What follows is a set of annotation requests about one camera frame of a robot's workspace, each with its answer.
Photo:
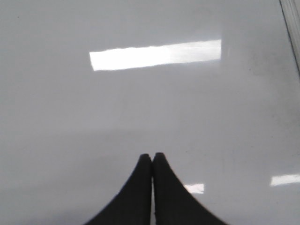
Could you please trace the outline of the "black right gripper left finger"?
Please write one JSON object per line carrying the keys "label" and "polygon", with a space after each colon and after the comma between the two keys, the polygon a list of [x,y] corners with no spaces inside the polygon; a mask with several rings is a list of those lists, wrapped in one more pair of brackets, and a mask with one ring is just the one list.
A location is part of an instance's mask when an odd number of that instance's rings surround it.
{"label": "black right gripper left finger", "polygon": [[141,154],[120,192],[88,225],[149,225],[152,201],[152,161]]}

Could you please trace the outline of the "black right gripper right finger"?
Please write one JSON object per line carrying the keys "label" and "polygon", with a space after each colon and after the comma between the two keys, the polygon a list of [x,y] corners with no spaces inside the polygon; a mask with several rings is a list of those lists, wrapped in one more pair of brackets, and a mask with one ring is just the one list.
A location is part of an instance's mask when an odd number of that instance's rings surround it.
{"label": "black right gripper right finger", "polygon": [[203,207],[183,186],[164,153],[153,161],[153,187],[157,225],[224,225]]}

